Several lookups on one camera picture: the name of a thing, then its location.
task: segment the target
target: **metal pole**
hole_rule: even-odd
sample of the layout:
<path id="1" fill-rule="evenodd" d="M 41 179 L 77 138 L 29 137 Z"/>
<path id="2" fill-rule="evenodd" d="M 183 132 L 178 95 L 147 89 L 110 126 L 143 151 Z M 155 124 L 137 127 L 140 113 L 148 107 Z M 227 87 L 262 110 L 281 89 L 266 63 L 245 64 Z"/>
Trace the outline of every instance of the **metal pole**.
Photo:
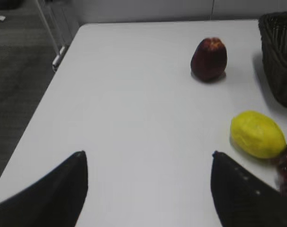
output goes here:
<path id="1" fill-rule="evenodd" d="M 47 22 L 47 20 L 45 18 L 44 12 L 41 9 L 39 0 L 36 0 L 36 3 L 37 3 L 38 11 L 39 11 L 39 16 L 40 16 L 41 20 L 43 21 L 43 24 L 44 24 L 44 26 L 45 26 L 45 28 L 46 28 L 46 30 L 47 30 L 50 38 L 51 38 L 51 43 L 52 43 L 52 46 L 53 46 L 53 48 L 54 48 L 54 50 L 56 52 L 56 55 L 60 55 L 60 51 L 59 51 L 59 48 L 58 48 L 58 46 L 56 44 L 56 40 L 53 37 L 52 31 L 51 31 L 51 29 L 50 29 L 50 27 L 48 25 L 48 22 Z"/>

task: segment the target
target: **lemon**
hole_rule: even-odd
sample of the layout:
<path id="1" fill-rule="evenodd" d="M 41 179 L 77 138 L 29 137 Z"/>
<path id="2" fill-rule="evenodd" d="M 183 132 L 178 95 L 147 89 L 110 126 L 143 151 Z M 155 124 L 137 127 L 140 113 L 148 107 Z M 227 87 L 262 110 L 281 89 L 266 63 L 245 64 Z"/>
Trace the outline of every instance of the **lemon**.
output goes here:
<path id="1" fill-rule="evenodd" d="M 256 111 L 245 111 L 232 119 L 231 137 L 247 153 L 258 158 L 276 157 L 286 147 L 279 126 Z"/>

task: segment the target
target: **white table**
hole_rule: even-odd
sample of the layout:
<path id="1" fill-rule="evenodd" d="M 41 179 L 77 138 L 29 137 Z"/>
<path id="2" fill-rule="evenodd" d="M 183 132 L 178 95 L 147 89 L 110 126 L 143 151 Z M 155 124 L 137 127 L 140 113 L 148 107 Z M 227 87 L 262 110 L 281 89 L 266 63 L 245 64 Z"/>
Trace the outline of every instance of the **white table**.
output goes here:
<path id="1" fill-rule="evenodd" d="M 226 79 L 214 84 L 190 75 L 208 36 L 228 52 Z M 231 119 L 259 111 L 287 138 L 287 109 L 264 97 L 254 69 L 260 46 L 257 21 L 83 26 L 0 178 L 0 201 L 83 149 L 90 188 L 78 227 L 220 226 L 214 150 L 275 187 L 273 168 L 231 147 Z"/>

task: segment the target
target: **apple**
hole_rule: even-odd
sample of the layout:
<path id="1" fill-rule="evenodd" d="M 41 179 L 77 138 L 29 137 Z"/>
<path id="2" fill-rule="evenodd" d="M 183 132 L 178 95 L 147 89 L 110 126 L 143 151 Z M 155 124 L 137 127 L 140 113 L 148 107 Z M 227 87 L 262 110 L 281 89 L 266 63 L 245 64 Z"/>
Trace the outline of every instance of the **apple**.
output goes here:
<path id="1" fill-rule="evenodd" d="M 206 38 L 198 45 L 192 60 L 192 72 L 208 82 L 219 78 L 227 66 L 227 50 L 219 38 Z"/>

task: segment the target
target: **floor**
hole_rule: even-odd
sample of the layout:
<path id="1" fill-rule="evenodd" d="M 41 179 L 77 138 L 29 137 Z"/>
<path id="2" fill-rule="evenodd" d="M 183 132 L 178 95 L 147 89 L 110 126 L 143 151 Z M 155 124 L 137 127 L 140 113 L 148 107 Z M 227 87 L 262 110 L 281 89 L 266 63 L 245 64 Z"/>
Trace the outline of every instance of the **floor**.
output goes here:
<path id="1" fill-rule="evenodd" d="M 0 15 L 1 176 L 52 80 L 55 53 L 32 0 Z"/>

